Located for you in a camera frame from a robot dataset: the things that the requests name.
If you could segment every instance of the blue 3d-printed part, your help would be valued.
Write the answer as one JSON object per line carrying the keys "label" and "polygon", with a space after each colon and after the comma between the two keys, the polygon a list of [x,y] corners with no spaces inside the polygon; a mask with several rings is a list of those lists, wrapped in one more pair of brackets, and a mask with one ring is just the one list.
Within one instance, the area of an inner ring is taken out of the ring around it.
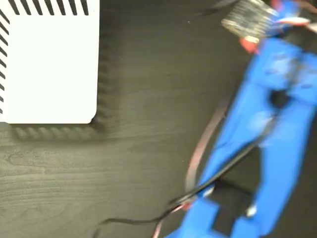
{"label": "blue 3d-printed part", "polygon": [[[281,17],[297,11],[285,1]],[[199,184],[212,177],[228,158],[256,138],[274,112],[269,101],[272,90],[287,86],[291,61],[301,49],[279,38],[263,41],[226,118]],[[238,217],[230,238],[258,238],[269,234],[276,224],[297,182],[312,119],[317,106],[317,56],[306,53],[298,82],[288,92],[291,101],[283,108],[273,132],[259,145],[261,181],[252,205],[252,216]],[[227,238],[212,229],[220,205],[199,197],[180,226],[166,238]]]}

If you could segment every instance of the striped pattern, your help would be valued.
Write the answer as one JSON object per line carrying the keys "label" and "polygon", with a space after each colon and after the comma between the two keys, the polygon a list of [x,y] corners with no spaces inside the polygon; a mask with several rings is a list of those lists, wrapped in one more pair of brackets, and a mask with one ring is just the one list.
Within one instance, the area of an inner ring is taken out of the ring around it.
{"label": "striped pattern", "polygon": [[4,87],[6,76],[6,58],[8,49],[8,37],[10,20],[7,14],[7,4],[1,4],[4,8],[0,8],[0,114],[3,113]]}
{"label": "striped pattern", "polygon": [[89,15],[87,0],[7,0],[16,15]]}

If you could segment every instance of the black wire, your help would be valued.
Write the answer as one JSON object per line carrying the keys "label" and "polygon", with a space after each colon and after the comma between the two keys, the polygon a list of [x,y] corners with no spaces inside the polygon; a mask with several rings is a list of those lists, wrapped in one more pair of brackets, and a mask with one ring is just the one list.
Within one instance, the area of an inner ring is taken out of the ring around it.
{"label": "black wire", "polygon": [[153,224],[153,223],[158,224],[161,221],[163,221],[166,217],[168,217],[173,212],[173,210],[175,208],[176,207],[166,209],[160,216],[154,217],[154,218],[148,219],[148,220],[134,220],[134,219],[126,219],[126,218],[108,218],[108,219],[105,219],[98,224],[98,228],[96,229],[95,233],[93,234],[93,238],[99,237],[100,232],[101,232],[101,226],[106,226],[110,223],[121,223],[121,224],[133,225],[133,226],[148,225],[148,224]]}

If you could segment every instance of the wire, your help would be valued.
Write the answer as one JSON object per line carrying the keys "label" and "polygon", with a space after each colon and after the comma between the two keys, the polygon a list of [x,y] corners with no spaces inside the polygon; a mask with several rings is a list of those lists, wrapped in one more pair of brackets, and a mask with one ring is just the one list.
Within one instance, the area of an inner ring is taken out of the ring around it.
{"label": "wire", "polygon": [[160,216],[148,219],[148,220],[134,220],[134,219],[126,219],[126,218],[108,218],[103,220],[98,224],[98,228],[96,229],[95,233],[93,234],[93,238],[98,238],[101,233],[101,227],[106,226],[110,223],[121,223],[127,225],[148,225],[156,223],[152,238],[158,238],[160,234],[161,227],[163,225],[164,220],[172,213],[175,213],[182,209],[186,204],[176,205],[173,208],[169,208],[164,211]]}
{"label": "wire", "polygon": [[202,160],[203,154],[206,150],[208,142],[213,135],[215,129],[218,127],[222,119],[225,117],[225,113],[230,105],[230,98],[226,97],[217,106],[216,111],[213,113],[210,122],[204,130],[198,144],[196,145],[193,155],[190,159],[188,170],[185,178],[185,190],[190,191],[196,185],[196,175],[198,166]]}

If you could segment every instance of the white box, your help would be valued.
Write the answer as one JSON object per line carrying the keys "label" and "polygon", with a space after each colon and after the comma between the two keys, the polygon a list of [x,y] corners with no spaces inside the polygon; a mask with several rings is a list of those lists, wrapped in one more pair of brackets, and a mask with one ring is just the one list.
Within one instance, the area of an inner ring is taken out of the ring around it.
{"label": "white box", "polygon": [[0,1],[0,121],[89,123],[97,110],[99,0],[11,2],[18,12]]}

